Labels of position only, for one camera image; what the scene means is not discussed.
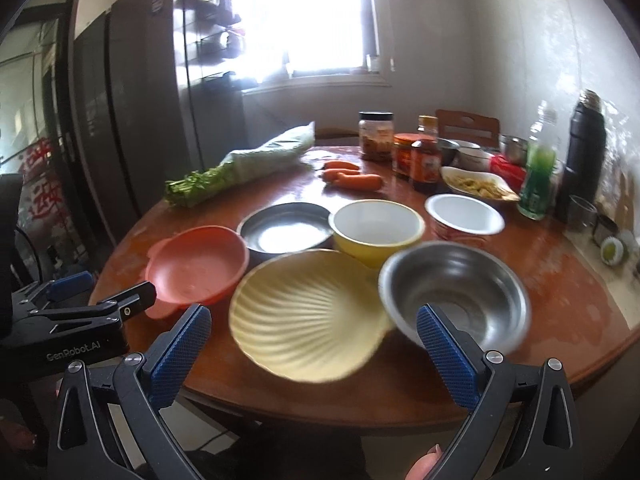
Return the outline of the person's hand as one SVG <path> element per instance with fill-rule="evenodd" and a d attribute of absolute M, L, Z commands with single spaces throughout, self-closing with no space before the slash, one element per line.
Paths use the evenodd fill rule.
<path fill-rule="evenodd" d="M 434 469 L 442 457 L 442 448 L 439 444 L 432 446 L 426 454 L 420 457 L 409 469 L 406 480 L 424 480 Z"/>

